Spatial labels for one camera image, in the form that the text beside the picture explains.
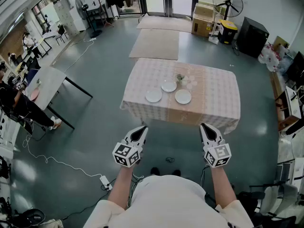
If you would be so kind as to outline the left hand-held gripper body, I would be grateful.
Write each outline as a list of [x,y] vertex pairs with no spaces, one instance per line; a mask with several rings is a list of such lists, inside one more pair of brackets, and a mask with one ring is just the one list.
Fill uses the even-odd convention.
[[143,145],[145,139],[140,138],[135,141],[130,137],[125,137],[121,142],[118,142],[112,152],[114,161],[124,167],[132,167],[142,158]]

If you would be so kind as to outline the white plate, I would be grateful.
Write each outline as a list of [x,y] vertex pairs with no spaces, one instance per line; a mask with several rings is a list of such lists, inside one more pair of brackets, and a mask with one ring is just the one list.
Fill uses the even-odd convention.
[[147,90],[147,92],[145,94],[145,98],[150,103],[159,102],[162,98],[162,91],[159,88],[153,88],[153,89]]
[[175,93],[175,100],[182,105],[186,105],[191,101],[191,93],[188,90],[181,89]]
[[161,85],[161,88],[165,92],[174,92],[177,88],[177,83],[173,80],[164,80],[164,82]]

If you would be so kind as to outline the person's right forearm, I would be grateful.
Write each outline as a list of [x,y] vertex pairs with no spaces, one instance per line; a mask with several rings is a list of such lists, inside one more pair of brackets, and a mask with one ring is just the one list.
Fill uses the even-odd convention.
[[222,167],[211,168],[216,204],[222,208],[237,200],[234,190]]

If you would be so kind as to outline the black bag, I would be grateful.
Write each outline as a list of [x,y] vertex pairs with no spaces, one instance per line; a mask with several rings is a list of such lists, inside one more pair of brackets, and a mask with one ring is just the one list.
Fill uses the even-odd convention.
[[258,196],[258,192],[245,191],[242,191],[237,195],[237,199],[240,201],[250,218],[255,214],[255,209],[258,205]]

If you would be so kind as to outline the person's white shirt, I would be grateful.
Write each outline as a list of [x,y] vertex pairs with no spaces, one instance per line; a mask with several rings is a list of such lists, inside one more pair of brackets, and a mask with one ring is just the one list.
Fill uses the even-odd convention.
[[150,176],[140,182],[124,210],[101,200],[83,228],[253,228],[240,201],[210,207],[197,183],[173,176]]

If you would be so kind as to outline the wooden shelf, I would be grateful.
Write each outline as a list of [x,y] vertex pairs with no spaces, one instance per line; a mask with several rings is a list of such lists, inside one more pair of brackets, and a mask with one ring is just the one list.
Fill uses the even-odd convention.
[[283,76],[278,72],[270,72],[270,82],[274,92],[278,130],[285,131],[302,119],[301,111],[304,105],[304,86],[288,86]]

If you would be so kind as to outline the grey chair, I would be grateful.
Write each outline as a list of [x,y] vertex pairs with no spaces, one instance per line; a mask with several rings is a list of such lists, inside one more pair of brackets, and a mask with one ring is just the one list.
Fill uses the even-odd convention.
[[[283,196],[280,205],[274,212],[271,209],[276,203],[279,197],[279,187],[283,188]],[[264,198],[261,200],[259,212],[262,215],[270,214],[272,216],[277,216],[282,211],[290,207],[292,204],[296,203],[298,197],[298,188],[296,186],[290,185],[288,183],[283,183],[281,185],[269,186],[264,190]]]

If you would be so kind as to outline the beige floor mat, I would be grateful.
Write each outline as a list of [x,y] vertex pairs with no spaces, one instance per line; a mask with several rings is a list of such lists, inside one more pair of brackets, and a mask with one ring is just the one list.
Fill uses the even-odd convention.
[[141,29],[129,57],[178,60],[179,35],[175,30]]
[[137,29],[165,29],[191,33],[192,21],[189,18],[172,18],[144,15]]

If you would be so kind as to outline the grey table with black legs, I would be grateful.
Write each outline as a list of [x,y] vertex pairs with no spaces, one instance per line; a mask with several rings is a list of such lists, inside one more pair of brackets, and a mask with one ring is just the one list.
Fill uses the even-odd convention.
[[[37,87],[36,81],[40,79],[41,85]],[[54,116],[61,119],[67,126],[75,129],[66,119],[64,119],[59,113],[57,113],[51,106],[51,100],[55,96],[56,92],[59,90],[64,81],[68,81],[71,85],[82,91],[89,97],[93,97],[90,93],[84,90],[82,87],[77,85],[74,81],[66,76],[65,73],[60,70],[53,68],[51,66],[45,66],[39,69],[30,84],[27,86],[25,92],[27,96],[30,96],[35,88],[39,88],[39,95],[34,101],[34,103],[41,109],[48,109]]]

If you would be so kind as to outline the black cabinet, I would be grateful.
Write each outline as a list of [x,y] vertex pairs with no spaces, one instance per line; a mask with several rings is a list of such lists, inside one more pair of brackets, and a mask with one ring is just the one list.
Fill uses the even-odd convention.
[[258,58],[268,37],[269,32],[262,24],[244,17],[237,38],[238,50],[251,57]]

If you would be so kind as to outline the black monitor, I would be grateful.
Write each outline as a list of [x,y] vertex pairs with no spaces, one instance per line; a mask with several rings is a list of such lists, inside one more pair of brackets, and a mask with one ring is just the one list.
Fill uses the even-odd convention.
[[288,77],[286,84],[289,81],[295,82],[295,85],[304,84],[304,55],[299,51],[292,64],[288,68],[286,75]]

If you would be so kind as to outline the white metal rack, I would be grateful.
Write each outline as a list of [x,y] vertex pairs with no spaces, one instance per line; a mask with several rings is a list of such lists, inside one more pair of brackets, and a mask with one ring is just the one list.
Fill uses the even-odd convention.
[[214,15],[214,20],[213,20],[213,26],[212,26],[212,31],[209,33],[209,42],[217,45],[219,43],[219,39],[218,39],[218,34],[219,34],[219,30],[218,30],[218,22],[220,19],[224,18],[224,16],[222,15],[223,12],[223,7],[220,6],[219,10],[214,9],[213,15]]

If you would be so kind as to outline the large cardboard box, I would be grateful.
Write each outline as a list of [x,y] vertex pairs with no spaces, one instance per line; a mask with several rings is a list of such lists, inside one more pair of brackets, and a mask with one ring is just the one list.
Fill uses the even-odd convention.
[[208,38],[213,30],[214,22],[214,8],[209,5],[196,3],[192,17],[191,33]]

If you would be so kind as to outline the wooden coat rack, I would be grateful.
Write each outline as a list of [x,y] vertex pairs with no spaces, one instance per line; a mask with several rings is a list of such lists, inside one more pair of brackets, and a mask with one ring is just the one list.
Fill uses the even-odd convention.
[[101,11],[101,16],[104,18],[104,27],[110,26],[110,27],[114,27],[114,25],[111,23],[111,20],[109,19],[108,15],[107,15],[107,11],[104,9],[103,5],[102,5],[102,0],[98,0],[98,5]]

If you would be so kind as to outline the white lockers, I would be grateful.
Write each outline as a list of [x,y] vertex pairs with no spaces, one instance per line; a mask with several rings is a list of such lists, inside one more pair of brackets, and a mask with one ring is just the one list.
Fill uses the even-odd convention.
[[88,28],[87,20],[82,19],[77,11],[76,0],[60,0],[54,5],[54,9],[69,37],[74,37]]

